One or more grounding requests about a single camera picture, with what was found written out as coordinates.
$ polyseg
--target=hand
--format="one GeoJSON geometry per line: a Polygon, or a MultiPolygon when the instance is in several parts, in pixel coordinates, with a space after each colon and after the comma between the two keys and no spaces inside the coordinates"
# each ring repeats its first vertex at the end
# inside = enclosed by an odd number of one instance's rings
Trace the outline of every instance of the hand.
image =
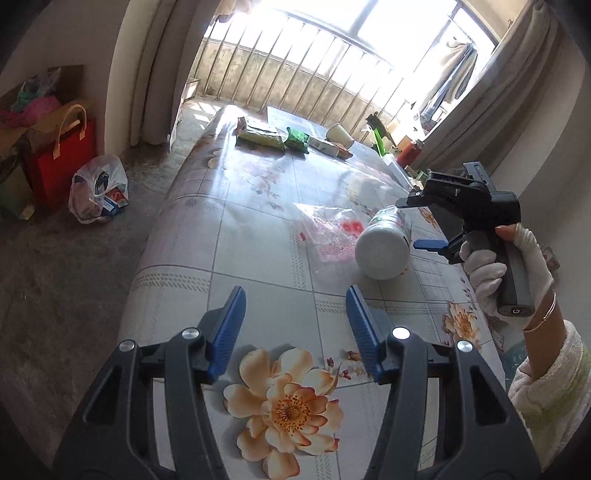
{"type": "MultiPolygon", "coordinates": [[[[537,309],[554,280],[548,271],[534,234],[520,223],[498,226],[495,231],[506,242],[513,242],[521,251],[531,298],[537,309]]],[[[514,328],[523,330],[530,322],[531,317],[505,317],[496,309],[497,290],[507,271],[505,264],[495,262],[496,253],[491,250],[472,252],[470,245],[464,242],[460,249],[460,258],[465,262],[464,271],[470,277],[470,283],[476,291],[476,299],[480,308],[487,314],[509,323],[514,328]]]]}

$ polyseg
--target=fluffy white sleeve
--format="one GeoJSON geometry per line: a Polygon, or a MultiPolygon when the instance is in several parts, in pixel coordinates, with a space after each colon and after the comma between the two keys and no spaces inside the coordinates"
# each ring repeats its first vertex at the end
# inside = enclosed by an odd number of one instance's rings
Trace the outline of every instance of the fluffy white sleeve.
{"type": "Polygon", "coordinates": [[[569,442],[591,405],[591,355],[574,325],[564,324],[567,337],[548,373],[534,382],[526,358],[509,389],[543,469],[569,442]]]}

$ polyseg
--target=silver screw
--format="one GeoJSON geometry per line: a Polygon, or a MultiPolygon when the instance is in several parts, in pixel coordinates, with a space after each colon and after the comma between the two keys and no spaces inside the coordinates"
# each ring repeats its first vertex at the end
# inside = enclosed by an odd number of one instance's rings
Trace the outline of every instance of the silver screw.
{"type": "Polygon", "coordinates": [[[392,330],[392,335],[394,335],[399,340],[406,340],[408,337],[410,337],[410,332],[404,327],[396,327],[394,330],[392,330]]]}
{"type": "Polygon", "coordinates": [[[135,342],[133,340],[123,340],[119,344],[119,350],[122,352],[130,352],[135,348],[135,342]]]}
{"type": "Polygon", "coordinates": [[[193,340],[199,336],[199,330],[196,328],[187,328],[183,330],[183,338],[185,340],[193,340]]]}
{"type": "Polygon", "coordinates": [[[473,348],[472,344],[470,342],[465,341],[465,340],[460,340],[457,343],[457,349],[461,352],[464,352],[464,353],[471,352],[472,348],[473,348]]]}

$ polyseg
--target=gray floor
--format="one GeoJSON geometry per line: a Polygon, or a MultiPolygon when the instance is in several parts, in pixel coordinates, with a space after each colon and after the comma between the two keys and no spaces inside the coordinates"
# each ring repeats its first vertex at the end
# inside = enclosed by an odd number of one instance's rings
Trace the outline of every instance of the gray floor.
{"type": "Polygon", "coordinates": [[[81,225],[66,208],[0,218],[0,400],[48,465],[115,347],[163,196],[218,107],[186,103],[172,153],[139,145],[124,155],[130,205],[111,222],[81,225]]]}

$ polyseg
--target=red shopping bag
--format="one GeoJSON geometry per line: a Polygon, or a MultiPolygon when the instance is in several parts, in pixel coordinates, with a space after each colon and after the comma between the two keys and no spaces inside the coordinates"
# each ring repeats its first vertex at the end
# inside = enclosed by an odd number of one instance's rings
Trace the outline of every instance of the red shopping bag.
{"type": "Polygon", "coordinates": [[[74,173],[95,156],[95,122],[88,120],[86,110],[77,103],[64,115],[55,144],[48,145],[27,160],[37,203],[58,210],[67,202],[74,173]],[[74,110],[82,112],[83,123],[62,134],[64,121],[74,110]]]}

